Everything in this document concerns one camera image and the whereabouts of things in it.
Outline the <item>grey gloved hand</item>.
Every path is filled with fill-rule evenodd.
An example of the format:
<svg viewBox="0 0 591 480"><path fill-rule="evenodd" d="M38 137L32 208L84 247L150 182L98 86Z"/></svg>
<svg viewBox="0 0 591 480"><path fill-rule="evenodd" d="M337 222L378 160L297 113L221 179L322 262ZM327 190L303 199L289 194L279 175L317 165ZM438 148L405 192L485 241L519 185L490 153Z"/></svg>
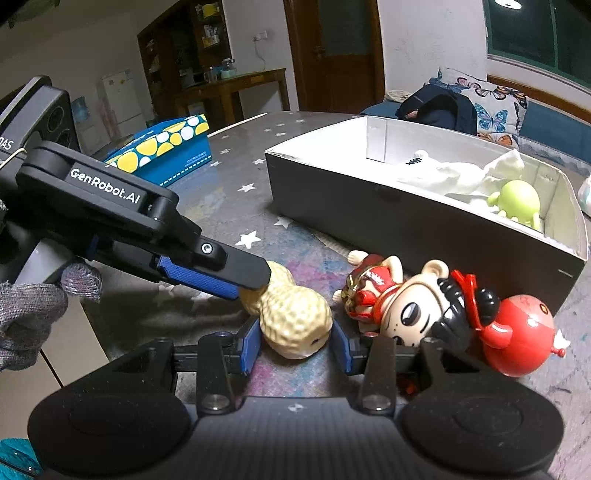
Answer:
<svg viewBox="0 0 591 480"><path fill-rule="evenodd" d="M1 368L24 370L33 366L54 323L64 316L68 299L100 300L102 277L85 262L73 263L57 283L1 284Z"/></svg>

